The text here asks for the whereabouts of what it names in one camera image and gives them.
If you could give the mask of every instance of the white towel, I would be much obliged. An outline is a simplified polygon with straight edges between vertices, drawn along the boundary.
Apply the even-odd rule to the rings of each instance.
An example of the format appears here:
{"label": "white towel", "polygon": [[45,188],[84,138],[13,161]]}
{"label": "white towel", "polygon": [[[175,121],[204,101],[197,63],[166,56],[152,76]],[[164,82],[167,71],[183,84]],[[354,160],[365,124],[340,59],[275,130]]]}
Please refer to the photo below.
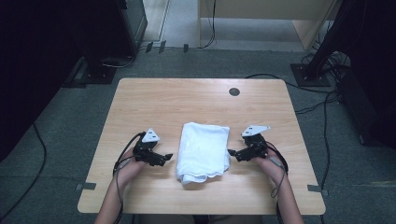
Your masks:
{"label": "white towel", "polygon": [[183,185],[202,183],[208,177],[223,175],[230,166],[227,151],[229,127],[186,123],[180,139],[177,179]]}

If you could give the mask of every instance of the human arm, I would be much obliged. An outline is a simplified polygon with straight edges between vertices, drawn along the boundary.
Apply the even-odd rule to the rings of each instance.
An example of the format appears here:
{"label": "human arm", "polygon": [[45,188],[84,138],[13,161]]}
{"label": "human arm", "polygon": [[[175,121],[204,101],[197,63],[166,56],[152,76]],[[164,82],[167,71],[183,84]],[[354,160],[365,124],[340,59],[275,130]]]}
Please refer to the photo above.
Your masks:
{"label": "human arm", "polygon": [[259,164],[262,170],[271,177],[277,187],[277,203],[283,222],[285,224],[304,223],[294,198],[288,176],[284,174],[285,171],[281,167],[275,165],[269,158],[280,161],[279,157],[271,150],[269,150],[267,158],[263,159],[257,157],[254,158],[253,161]]}
{"label": "human arm", "polygon": [[[129,149],[122,156],[122,160],[132,157],[132,155],[132,150]],[[113,179],[108,186],[99,214],[96,217],[95,224],[114,223],[121,207],[119,193],[122,197],[126,186],[140,173],[144,165],[145,162],[135,161],[134,158],[131,158],[122,169],[118,170],[118,173],[114,174]]]}

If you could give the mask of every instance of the wooden table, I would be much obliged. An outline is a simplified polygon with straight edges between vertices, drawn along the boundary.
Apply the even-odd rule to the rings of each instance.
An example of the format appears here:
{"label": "wooden table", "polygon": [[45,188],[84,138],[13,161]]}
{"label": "wooden table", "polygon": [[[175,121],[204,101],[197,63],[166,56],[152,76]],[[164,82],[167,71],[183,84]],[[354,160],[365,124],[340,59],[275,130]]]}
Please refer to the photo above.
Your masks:
{"label": "wooden table", "polygon": [[[229,89],[240,90],[231,96]],[[276,213],[274,188],[257,164],[231,157],[223,176],[182,186],[176,178],[177,153],[184,123],[230,127],[228,148],[245,147],[241,132],[250,124],[268,125],[262,133],[283,154],[290,183],[303,215],[325,211],[318,185],[285,83],[272,79],[125,78],[110,107],[87,182],[78,203],[82,213],[97,213],[118,156],[137,133],[153,128],[161,137],[154,148],[174,153],[164,167],[146,166],[124,194],[124,212],[133,214],[269,215]]]}
{"label": "wooden table", "polygon": [[[213,17],[213,4],[215,0],[197,1],[198,46],[201,46],[201,18]],[[216,0],[215,18],[290,20],[294,25],[304,49],[309,50],[322,28],[323,23],[331,18],[338,10],[338,7],[335,7],[337,2],[340,4],[341,1]]]}

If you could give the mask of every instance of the folded white cloth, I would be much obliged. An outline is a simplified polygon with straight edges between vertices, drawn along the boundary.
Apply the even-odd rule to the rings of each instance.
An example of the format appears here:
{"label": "folded white cloth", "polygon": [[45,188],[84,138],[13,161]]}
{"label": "folded white cloth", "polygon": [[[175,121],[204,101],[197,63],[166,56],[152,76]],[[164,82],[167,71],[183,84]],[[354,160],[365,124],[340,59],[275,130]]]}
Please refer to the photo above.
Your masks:
{"label": "folded white cloth", "polygon": [[202,183],[208,177],[223,175],[230,166],[227,151],[229,127],[186,123],[180,139],[177,179],[183,185]]}

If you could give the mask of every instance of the gray carpet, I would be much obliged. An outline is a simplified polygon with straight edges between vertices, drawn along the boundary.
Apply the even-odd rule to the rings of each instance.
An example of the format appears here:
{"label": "gray carpet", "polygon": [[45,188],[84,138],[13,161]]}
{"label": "gray carpet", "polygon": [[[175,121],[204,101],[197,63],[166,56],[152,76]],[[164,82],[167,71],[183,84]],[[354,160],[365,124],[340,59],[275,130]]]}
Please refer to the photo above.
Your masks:
{"label": "gray carpet", "polygon": [[[123,77],[244,78],[258,73],[277,75],[295,83],[290,63],[304,53],[165,49],[141,51],[134,63],[119,69],[111,85],[60,89],[35,122],[47,146],[47,163],[41,176],[4,223],[92,223],[95,214],[81,214],[80,191],[85,181],[112,98]],[[324,100],[326,94],[288,86],[295,110]],[[334,89],[322,88],[322,91]],[[325,189],[326,223],[394,223],[396,220],[396,150],[364,147],[359,142],[343,105],[327,105],[331,166]],[[323,106],[298,115],[299,124],[320,183],[326,165]],[[43,148],[31,128],[11,154],[0,163],[0,212],[3,215],[35,178],[43,161]],[[276,223],[273,216],[265,223]],[[304,217],[320,223],[318,216]],[[123,223],[131,223],[125,215]]]}

